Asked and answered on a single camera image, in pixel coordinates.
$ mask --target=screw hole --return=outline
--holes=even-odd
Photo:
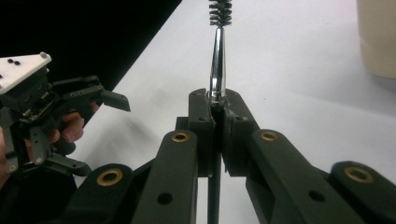
[[[189,136],[185,133],[175,133],[174,135],[172,135],[172,140],[174,142],[185,142],[189,140]]]
[[[309,194],[309,197],[311,197],[311,199],[316,202],[323,203],[324,201],[326,201],[323,194],[321,194],[317,191],[311,190],[311,191],[309,191],[308,194]]]
[[[122,171],[114,168],[102,172],[96,179],[96,182],[100,186],[108,187],[118,183],[120,180],[122,180]]]
[[[172,194],[170,193],[162,193],[157,198],[158,203],[162,205],[167,205],[173,201]]]

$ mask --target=human hand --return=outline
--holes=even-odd
[[[93,112],[99,109],[99,106],[95,103],[91,104]],[[84,131],[84,119],[79,115],[78,112],[71,112],[66,114],[62,122],[65,128],[60,132],[59,130],[53,130],[49,135],[49,143],[53,144],[63,138],[68,143],[73,143],[82,137]],[[32,143],[30,140],[25,139],[26,148],[29,153],[30,159],[32,159]],[[6,161],[6,144],[3,137],[3,129],[0,128],[0,189],[6,184],[9,178],[9,173],[7,172],[7,161]]]

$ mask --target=brush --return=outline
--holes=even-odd
[[[225,102],[225,42],[224,26],[231,24],[231,0],[209,0],[210,25],[216,25],[215,47],[210,74],[209,103],[222,110]]]

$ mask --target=white container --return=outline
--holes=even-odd
[[[361,57],[374,75],[396,79],[396,0],[357,0]]]

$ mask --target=metal rod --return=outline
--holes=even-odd
[[[209,102],[212,108],[221,110],[225,101],[225,43],[224,29],[216,29],[213,51],[212,71],[210,74]]]

